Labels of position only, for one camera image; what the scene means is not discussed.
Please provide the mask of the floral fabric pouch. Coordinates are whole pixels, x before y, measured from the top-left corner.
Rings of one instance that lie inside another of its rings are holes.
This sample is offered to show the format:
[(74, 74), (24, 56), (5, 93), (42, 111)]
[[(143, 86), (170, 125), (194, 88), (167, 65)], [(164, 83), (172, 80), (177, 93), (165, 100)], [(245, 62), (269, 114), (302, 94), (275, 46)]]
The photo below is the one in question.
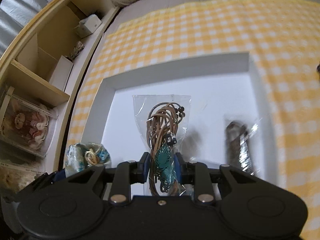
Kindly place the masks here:
[(69, 146), (65, 160), (67, 178), (95, 165), (112, 166), (110, 154), (102, 144), (79, 142)]

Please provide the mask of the bag of dark brown cord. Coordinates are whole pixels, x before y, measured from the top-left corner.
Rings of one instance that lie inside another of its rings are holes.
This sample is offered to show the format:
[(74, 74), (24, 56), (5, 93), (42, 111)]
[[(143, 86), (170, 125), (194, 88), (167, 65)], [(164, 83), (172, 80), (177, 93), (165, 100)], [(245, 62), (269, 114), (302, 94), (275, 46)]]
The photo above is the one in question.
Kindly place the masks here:
[(259, 123), (246, 120), (243, 115), (225, 115), (225, 147), (227, 164), (257, 176), (260, 168)]

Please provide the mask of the bag of tan cord necklace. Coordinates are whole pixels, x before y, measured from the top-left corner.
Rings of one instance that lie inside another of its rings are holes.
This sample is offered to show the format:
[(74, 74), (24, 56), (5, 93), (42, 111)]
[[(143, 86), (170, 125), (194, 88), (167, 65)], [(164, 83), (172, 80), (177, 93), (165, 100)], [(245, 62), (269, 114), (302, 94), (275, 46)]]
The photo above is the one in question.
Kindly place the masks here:
[(175, 154), (181, 152), (191, 109), (189, 95), (134, 95), (138, 131), (150, 154), (145, 194), (180, 196), (186, 192), (177, 181)]

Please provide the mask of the dark crocheted yarn piece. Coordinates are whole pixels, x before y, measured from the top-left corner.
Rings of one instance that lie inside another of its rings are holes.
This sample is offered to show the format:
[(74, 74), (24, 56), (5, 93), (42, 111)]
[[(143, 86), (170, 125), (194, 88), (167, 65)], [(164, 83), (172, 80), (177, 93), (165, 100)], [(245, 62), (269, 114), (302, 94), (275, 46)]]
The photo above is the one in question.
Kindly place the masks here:
[(320, 63), (318, 64), (316, 70), (317, 70), (317, 73), (320, 74)]

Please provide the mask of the white shallow cardboard box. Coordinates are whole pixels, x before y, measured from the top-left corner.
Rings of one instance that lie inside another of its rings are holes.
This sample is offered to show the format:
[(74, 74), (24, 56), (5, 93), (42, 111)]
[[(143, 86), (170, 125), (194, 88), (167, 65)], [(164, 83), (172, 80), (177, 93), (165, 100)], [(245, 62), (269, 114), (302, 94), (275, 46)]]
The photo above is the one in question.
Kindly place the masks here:
[(278, 180), (272, 116), (253, 56), (223, 53), (174, 60), (104, 78), (89, 112), (82, 142), (101, 143), (113, 165), (148, 149), (146, 119), (152, 107), (173, 101), (185, 109), (177, 139), (187, 160), (226, 162), (225, 130), (247, 125), (257, 175)]

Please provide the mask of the clear case with floral item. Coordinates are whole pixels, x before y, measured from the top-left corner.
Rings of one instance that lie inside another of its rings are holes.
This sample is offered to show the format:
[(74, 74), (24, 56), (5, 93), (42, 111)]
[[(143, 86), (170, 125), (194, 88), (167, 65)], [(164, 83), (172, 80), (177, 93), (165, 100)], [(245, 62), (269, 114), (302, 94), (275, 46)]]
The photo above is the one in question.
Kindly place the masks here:
[(18, 96), (12, 86), (5, 87), (1, 103), (1, 140), (45, 158), (56, 128), (57, 109)]

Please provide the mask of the white flat box on shelf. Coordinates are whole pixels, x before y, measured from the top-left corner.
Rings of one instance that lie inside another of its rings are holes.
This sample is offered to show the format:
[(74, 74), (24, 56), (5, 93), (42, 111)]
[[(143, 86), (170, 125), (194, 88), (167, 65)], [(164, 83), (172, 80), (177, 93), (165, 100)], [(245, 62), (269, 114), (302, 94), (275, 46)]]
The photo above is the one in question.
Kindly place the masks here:
[(49, 83), (57, 89), (65, 91), (72, 68), (73, 62), (61, 56), (49, 79)]

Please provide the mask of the small braided trinket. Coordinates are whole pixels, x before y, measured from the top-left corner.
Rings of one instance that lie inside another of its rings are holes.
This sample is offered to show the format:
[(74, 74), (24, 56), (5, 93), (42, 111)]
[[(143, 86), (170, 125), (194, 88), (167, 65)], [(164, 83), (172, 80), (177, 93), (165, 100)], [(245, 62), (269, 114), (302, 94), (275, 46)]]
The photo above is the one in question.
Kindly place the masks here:
[(74, 46), (73, 50), (69, 53), (66, 58), (69, 61), (74, 61), (76, 57), (84, 50), (85, 46), (81, 41), (78, 41), (76, 45)]

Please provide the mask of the wooden low shelf unit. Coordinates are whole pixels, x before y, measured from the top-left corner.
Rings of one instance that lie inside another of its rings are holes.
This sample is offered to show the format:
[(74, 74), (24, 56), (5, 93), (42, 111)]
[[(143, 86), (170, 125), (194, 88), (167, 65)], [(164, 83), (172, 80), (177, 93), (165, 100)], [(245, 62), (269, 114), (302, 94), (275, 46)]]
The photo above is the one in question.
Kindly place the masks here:
[[(1, 57), (1, 98), (5, 87), (48, 108), (56, 108), (56, 128), (45, 158), (40, 158), (1, 140), (1, 167), (44, 173), (58, 169), (64, 152), (63, 139), (73, 104), (94, 51), (118, 12), (111, 0), (52, 0), (20, 31)], [(85, 38), (74, 28), (80, 20), (96, 14), (100, 27)], [(68, 56), (78, 41), (85, 48), (73, 62), (65, 91), (49, 83), (61, 56)]]

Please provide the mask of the white tissue box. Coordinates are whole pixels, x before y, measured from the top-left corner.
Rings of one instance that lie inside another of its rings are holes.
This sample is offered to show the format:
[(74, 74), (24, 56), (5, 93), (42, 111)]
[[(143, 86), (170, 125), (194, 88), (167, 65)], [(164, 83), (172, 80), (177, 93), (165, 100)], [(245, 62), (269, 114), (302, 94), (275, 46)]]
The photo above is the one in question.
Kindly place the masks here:
[(78, 25), (74, 28), (75, 33), (80, 38), (85, 38), (92, 35), (102, 24), (102, 21), (96, 14), (92, 14), (87, 18), (80, 20)]

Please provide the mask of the yellow white checkered cloth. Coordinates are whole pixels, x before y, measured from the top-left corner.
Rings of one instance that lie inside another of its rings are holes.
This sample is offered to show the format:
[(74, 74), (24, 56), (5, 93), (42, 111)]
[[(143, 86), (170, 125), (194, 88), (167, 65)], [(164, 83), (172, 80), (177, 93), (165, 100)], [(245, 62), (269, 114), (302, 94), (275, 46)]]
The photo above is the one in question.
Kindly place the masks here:
[(247, 51), (265, 83), (276, 130), (280, 184), (301, 196), (302, 236), (319, 239), (319, 4), (306, 0), (212, 0), (123, 23), (108, 35), (73, 113), (79, 142), (103, 78), (196, 55)]

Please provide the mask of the grey curtain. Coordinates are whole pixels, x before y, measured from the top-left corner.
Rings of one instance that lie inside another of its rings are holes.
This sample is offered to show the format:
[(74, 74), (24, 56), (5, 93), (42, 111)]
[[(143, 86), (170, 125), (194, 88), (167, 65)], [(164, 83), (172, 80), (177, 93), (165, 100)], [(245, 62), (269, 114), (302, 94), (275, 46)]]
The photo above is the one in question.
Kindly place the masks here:
[(1, 54), (51, 0), (1, 0)]

